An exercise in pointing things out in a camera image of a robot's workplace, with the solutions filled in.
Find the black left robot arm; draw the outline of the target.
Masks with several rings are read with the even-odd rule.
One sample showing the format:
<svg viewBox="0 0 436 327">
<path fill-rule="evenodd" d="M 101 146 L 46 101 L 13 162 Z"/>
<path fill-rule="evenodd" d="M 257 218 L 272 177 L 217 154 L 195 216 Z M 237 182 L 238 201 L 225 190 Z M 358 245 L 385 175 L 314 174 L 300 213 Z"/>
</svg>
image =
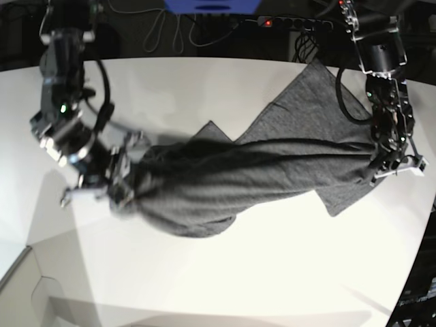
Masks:
<svg viewBox="0 0 436 327">
<path fill-rule="evenodd" d="M 371 117 L 357 119 L 343 101 L 341 78 L 337 73 L 335 88 L 341 112 L 356 125 L 368 125 L 376 154 L 370 167 L 373 184 L 400 172 L 422 176 L 428 161 L 419 154 L 413 140 L 415 118 L 409 102 L 405 67 L 407 55 L 400 35 L 398 7 L 388 2 L 339 1 L 347 33 L 356 50 L 358 66 L 367 77 L 367 99 Z"/>
</svg>

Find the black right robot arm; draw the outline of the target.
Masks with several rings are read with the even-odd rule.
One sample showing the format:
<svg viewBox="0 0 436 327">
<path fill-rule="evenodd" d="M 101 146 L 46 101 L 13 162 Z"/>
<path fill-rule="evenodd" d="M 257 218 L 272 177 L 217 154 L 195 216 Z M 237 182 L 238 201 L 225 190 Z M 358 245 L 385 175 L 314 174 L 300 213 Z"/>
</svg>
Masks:
<svg viewBox="0 0 436 327">
<path fill-rule="evenodd" d="M 143 131 L 120 124 L 115 127 L 124 133 L 121 145 L 108 148 L 99 138 L 115 109 L 108 73 L 90 46 L 102 11 L 100 1 L 47 1 L 40 25 L 39 38 L 46 46 L 40 60 L 42 94 L 30 125 L 40 147 L 60 166 L 70 165 L 78 173 L 77 185 L 63 193 L 62 207 L 81 193 L 107 197 L 116 208 L 129 204 L 135 197 L 129 151 L 147 144 Z M 85 85 L 86 57 L 96 62 L 104 89 L 91 127 L 83 122 L 80 108 L 95 97 L 95 90 Z"/>
</svg>

